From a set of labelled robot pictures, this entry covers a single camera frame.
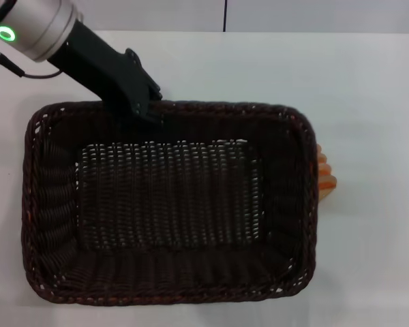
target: basket rim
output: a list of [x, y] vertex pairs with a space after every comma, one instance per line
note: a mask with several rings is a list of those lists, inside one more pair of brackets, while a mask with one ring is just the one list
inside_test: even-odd
[[227, 102], [172, 102], [161, 101], [153, 102], [151, 106], [154, 110], [165, 114], [176, 114], [180, 116], [224, 116], [229, 119], [244, 117], [246, 119], [256, 117], [262, 119], [271, 119], [277, 122], [286, 122], [291, 124], [294, 130], [302, 136], [305, 155], [314, 157], [312, 161], [310, 183], [306, 185], [306, 196], [309, 198], [308, 217], [304, 217], [302, 225], [303, 242], [301, 249], [301, 271], [294, 274], [294, 277], [287, 281], [276, 281], [273, 285], [254, 285], [254, 291], [248, 287], [233, 289], [233, 292], [224, 292], [219, 296], [206, 297], [194, 294], [186, 294], [173, 298], [172, 296], [154, 296], [154, 297], [125, 297], [125, 298], [94, 298], [94, 297], [65, 297], [61, 292], [57, 292], [47, 285], [46, 280], [37, 269], [37, 253], [31, 246], [29, 231], [34, 228], [32, 222], [32, 201], [31, 194], [32, 183], [37, 175], [37, 169], [34, 166], [36, 153], [35, 144], [42, 142], [47, 131], [54, 127], [59, 121], [73, 116], [91, 116], [95, 114], [110, 116], [104, 109], [102, 102], [63, 102], [44, 106], [38, 110], [27, 125], [25, 134], [25, 156], [23, 162], [23, 190], [22, 190], [22, 252], [23, 264], [29, 284], [35, 292], [42, 298], [54, 303], [79, 303], [84, 305], [145, 305], [145, 304], [172, 304], [172, 303], [199, 303], [199, 302], [236, 302], [244, 300], [264, 300], [265, 298], [277, 298], [281, 296], [291, 296], [299, 293], [307, 286], [313, 277], [315, 269], [315, 246], [316, 246], [316, 226], [317, 226], [317, 208], [318, 208], [318, 190], [316, 187], [317, 171], [316, 168], [316, 141], [312, 126], [308, 120], [294, 108], [269, 105], [261, 103], [227, 103]]

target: white wall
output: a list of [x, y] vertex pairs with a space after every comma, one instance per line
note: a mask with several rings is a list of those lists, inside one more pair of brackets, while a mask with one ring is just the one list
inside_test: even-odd
[[222, 31], [224, 0], [74, 0], [97, 30]]
[[[93, 29], [222, 31], [224, 0], [74, 0]], [[227, 31], [409, 33], [409, 0], [228, 0]]]
[[228, 0], [227, 31], [409, 33], [409, 0]]

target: woven basket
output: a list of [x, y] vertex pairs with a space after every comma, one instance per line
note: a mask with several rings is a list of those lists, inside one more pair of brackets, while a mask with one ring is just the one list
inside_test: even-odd
[[47, 106], [25, 137], [22, 251], [42, 298], [83, 305], [291, 296], [315, 269], [316, 141], [296, 110], [155, 102], [158, 130], [99, 102]]

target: orange object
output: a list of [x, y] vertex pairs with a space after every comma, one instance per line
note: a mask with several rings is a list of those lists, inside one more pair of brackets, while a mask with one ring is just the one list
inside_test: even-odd
[[322, 200], [327, 195], [329, 195], [335, 188], [337, 184], [336, 177], [332, 176], [332, 167], [327, 164], [327, 157], [325, 154], [321, 153], [321, 146], [317, 144], [318, 153], [318, 190], [320, 193], [320, 199]]

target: wicker basket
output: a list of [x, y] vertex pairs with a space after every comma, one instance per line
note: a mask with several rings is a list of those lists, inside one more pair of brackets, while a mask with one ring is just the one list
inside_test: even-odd
[[83, 305], [291, 296], [315, 269], [316, 141], [296, 110], [155, 102], [119, 129], [99, 102], [47, 106], [25, 137], [22, 251], [42, 298]]

